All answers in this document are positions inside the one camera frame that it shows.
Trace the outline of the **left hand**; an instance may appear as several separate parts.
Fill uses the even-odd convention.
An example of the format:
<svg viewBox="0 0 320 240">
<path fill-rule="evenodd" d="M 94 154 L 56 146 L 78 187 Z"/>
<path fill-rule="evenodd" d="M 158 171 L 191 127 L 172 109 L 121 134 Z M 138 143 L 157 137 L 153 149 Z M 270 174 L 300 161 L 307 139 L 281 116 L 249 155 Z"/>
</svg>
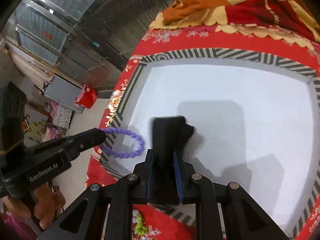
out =
<svg viewBox="0 0 320 240">
<path fill-rule="evenodd" d="M 61 210 L 65 203 L 65 197 L 58 185 L 49 186 L 48 183 L 38 187 L 34 191 L 37 203 L 33 208 L 33 214 L 39 220 L 40 227 L 48 228 L 54 220 L 55 212 Z M 31 218 L 31 211 L 20 200 L 4 197 L 3 203 L 9 212 L 19 221 L 26 223 Z"/>
</svg>

